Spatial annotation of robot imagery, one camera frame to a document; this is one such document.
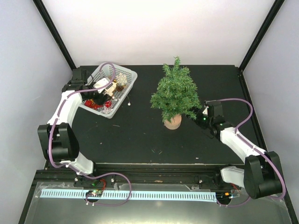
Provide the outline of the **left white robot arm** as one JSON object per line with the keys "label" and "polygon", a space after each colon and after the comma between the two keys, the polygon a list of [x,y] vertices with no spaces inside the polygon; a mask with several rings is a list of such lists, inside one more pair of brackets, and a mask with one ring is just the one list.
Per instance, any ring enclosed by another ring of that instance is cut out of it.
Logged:
{"label": "left white robot arm", "polygon": [[70,167],[78,175],[84,175],[89,186],[100,182],[99,169],[95,162],[87,159],[80,151],[79,142],[71,126],[83,101],[89,101],[89,108],[98,109],[105,105],[107,96],[93,90],[94,79],[88,84],[91,74],[83,69],[74,69],[71,80],[62,88],[60,103],[55,114],[37,133],[46,160],[55,168]]}

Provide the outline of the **small green christmas tree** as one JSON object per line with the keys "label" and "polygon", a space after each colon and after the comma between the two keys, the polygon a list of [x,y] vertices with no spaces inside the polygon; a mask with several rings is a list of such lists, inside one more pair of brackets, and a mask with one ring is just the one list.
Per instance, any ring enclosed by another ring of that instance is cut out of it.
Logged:
{"label": "small green christmas tree", "polygon": [[179,56],[174,57],[172,66],[163,64],[164,77],[160,79],[157,91],[152,94],[152,109],[161,111],[164,126],[178,129],[182,115],[196,119],[194,109],[201,109],[198,88],[190,76],[188,67],[182,66]]}

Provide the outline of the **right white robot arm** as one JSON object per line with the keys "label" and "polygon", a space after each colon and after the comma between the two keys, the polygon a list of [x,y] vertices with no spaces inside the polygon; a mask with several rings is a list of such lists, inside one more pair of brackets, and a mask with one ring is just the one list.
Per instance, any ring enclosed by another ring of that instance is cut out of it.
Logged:
{"label": "right white robot arm", "polygon": [[244,163],[243,168],[226,166],[212,177],[214,186],[225,187],[228,183],[244,188],[252,199],[272,197],[283,199],[286,185],[279,155],[267,152],[247,139],[239,127],[233,126],[223,115],[222,100],[206,101],[202,108],[192,108],[194,122],[219,142],[229,147]]}

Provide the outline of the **white plastic basket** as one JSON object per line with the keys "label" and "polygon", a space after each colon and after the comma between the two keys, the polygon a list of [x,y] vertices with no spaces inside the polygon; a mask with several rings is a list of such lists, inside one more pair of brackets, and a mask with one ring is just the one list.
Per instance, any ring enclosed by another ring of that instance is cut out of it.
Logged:
{"label": "white plastic basket", "polygon": [[113,82],[108,87],[98,90],[107,96],[107,102],[99,105],[94,99],[86,99],[83,100],[80,107],[96,115],[111,119],[132,89],[137,79],[137,73],[116,64],[102,63],[88,77],[87,84],[99,88],[111,79]]}

